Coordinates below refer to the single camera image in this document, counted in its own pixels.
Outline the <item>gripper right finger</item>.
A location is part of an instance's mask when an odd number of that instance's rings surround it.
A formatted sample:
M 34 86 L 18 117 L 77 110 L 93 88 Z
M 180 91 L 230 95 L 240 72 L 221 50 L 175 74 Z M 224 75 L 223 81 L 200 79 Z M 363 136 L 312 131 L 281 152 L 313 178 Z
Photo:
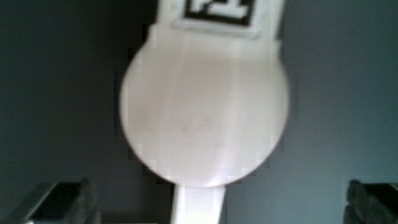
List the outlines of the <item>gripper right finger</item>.
M 398 183 L 351 181 L 344 224 L 398 224 Z

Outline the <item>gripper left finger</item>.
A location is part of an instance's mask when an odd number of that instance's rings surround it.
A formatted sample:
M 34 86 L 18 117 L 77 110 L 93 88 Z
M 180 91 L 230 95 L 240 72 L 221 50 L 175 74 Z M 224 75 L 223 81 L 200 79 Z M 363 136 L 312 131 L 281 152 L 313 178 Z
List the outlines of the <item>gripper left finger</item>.
M 98 191 L 91 180 L 41 183 L 2 224 L 100 224 Z

